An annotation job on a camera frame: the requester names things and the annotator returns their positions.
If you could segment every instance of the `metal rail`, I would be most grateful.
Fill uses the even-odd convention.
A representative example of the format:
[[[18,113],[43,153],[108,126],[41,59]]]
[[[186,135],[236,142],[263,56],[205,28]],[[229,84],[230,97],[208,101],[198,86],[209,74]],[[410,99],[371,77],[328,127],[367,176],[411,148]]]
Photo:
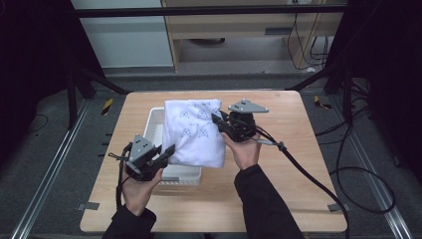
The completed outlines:
[[[304,5],[244,5],[244,6],[198,6],[162,8],[120,8],[120,9],[77,9],[52,14],[78,18],[105,17],[151,17],[186,15],[235,15],[235,14],[283,14],[283,13],[337,13],[346,10],[363,10],[373,6],[347,4],[304,4]]]
[[[44,176],[37,189],[37,192],[32,198],[18,225],[13,230],[11,237],[12,239],[25,239],[28,237],[32,226],[34,225],[34,222],[37,219],[38,214],[40,213],[41,208],[43,207],[44,202],[46,201],[47,196],[49,195],[49,192],[59,174],[60,168],[66,159],[66,155],[68,154],[69,149],[71,148],[72,143],[74,142],[75,137],[81,127],[81,124],[84,121],[89,104],[90,100],[83,100],[80,112],[78,113],[78,120],[76,121],[74,127],[69,129],[66,133],[58,151],[56,152],[55,157],[53,158],[52,163],[50,164],[49,169],[46,172],[46,175]]]
[[[328,96],[328,98],[332,102],[333,108],[337,112],[338,117],[340,118],[341,121],[343,121],[344,117],[341,112],[341,107],[340,107],[340,103],[338,102],[338,99],[333,96]],[[363,148],[357,134],[354,131],[352,131],[350,134],[350,141],[351,141],[353,150],[356,154],[356,159],[359,162],[360,166],[376,173],[375,167],[370,162],[370,159],[368,155],[366,154],[365,149]],[[371,176],[371,175],[367,176],[367,180],[368,180],[369,186],[372,189],[373,194],[375,195],[375,198],[380,208],[382,209],[388,208],[388,206],[391,205],[392,198],[387,188],[385,187],[385,185],[376,177]],[[412,239],[413,238],[397,206],[395,206],[391,211],[385,213],[384,216],[391,228],[391,231],[393,232],[394,236],[397,239]]]

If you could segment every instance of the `black curtain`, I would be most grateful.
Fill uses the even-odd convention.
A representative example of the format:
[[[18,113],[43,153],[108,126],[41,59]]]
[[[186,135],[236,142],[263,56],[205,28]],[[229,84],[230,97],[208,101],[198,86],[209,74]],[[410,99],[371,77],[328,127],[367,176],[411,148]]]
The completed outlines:
[[[391,149],[422,182],[422,1],[372,2],[370,11],[344,14],[329,64],[345,61],[354,77],[369,80],[369,102]]]
[[[105,77],[77,18],[54,12],[73,10],[70,0],[3,0],[0,4],[1,166],[19,143],[44,97],[67,88],[69,66],[57,46],[69,48],[80,67]]]

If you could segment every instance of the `wooden table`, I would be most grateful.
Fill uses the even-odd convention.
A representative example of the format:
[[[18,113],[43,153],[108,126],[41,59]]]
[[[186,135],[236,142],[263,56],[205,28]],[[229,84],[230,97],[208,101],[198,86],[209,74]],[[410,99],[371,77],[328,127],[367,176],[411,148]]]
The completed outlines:
[[[166,100],[219,99],[222,111],[247,99],[269,108],[254,114],[257,124],[276,140],[283,141],[305,170],[333,191],[310,120],[297,92],[154,92],[132,93],[126,98],[115,126],[109,152],[121,154],[136,133],[143,134],[151,108],[163,107]],[[239,171],[230,148],[226,148],[224,168],[203,168],[199,186],[158,185],[147,205],[157,215],[154,232],[244,232],[242,203],[233,181]],[[333,201],[296,170],[275,146],[263,145],[260,164],[285,199],[303,232],[341,232],[346,223],[341,212],[329,212]],[[114,191],[118,162],[106,156],[90,202],[98,210],[86,210],[81,229],[106,231],[115,213]]]

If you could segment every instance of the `white plastic bin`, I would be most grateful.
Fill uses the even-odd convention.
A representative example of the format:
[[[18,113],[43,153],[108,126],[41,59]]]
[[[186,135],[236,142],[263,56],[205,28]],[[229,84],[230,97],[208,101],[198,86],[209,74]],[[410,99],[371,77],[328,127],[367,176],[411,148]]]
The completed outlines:
[[[143,137],[160,146],[164,129],[164,108],[152,108]],[[162,181],[158,185],[199,185],[201,167],[169,164],[164,168]]]

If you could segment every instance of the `white cloth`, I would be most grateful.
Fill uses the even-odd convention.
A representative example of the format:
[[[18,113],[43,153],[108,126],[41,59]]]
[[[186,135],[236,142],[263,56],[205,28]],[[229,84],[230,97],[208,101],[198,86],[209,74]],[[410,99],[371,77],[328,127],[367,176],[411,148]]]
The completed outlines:
[[[212,122],[211,114],[221,117],[221,101],[165,101],[162,151],[176,145],[170,164],[223,167],[226,146]]]

